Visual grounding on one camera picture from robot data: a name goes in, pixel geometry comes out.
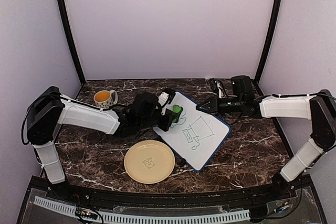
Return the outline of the green whiteboard eraser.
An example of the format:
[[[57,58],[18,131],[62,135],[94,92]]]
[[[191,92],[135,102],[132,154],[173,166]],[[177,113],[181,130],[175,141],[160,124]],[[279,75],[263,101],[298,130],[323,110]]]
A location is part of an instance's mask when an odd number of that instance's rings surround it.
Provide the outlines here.
[[[181,113],[183,111],[183,108],[177,104],[174,104],[171,110],[171,121],[173,123],[177,123],[179,121],[179,118],[181,116]]]

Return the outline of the blue framed whiteboard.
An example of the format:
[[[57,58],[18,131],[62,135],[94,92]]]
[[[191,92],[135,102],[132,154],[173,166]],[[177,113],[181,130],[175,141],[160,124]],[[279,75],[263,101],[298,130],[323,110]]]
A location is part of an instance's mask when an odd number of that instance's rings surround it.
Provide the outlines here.
[[[218,117],[196,110],[196,103],[179,91],[167,109],[172,110],[174,105],[183,108],[179,121],[166,132],[159,127],[153,130],[192,169],[200,172],[228,138],[231,128]]]

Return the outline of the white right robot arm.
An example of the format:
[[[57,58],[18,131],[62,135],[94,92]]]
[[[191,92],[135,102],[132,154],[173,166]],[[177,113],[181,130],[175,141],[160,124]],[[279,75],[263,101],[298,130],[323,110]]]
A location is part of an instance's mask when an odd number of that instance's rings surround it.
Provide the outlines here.
[[[280,170],[284,179],[268,188],[273,200],[288,191],[287,182],[310,169],[325,153],[335,148],[335,97],[327,89],[308,94],[255,96],[253,92],[221,98],[212,96],[197,105],[208,114],[239,113],[254,119],[279,119],[286,136],[306,137],[296,144],[296,153]]]

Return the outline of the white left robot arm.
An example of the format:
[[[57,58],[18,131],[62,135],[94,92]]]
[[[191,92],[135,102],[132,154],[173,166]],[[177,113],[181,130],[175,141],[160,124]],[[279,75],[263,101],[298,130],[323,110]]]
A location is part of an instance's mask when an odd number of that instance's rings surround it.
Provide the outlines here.
[[[129,105],[115,104],[103,109],[72,99],[51,86],[27,108],[20,138],[23,145],[34,148],[48,181],[54,185],[54,193],[69,201],[74,197],[74,189],[66,183],[55,145],[60,131],[72,126],[118,138],[139,137],[154,127],[166,132],[178,121],[177,114],[168,109],[175,95],[172,89],[164,89],[159,95],[143,92]]]

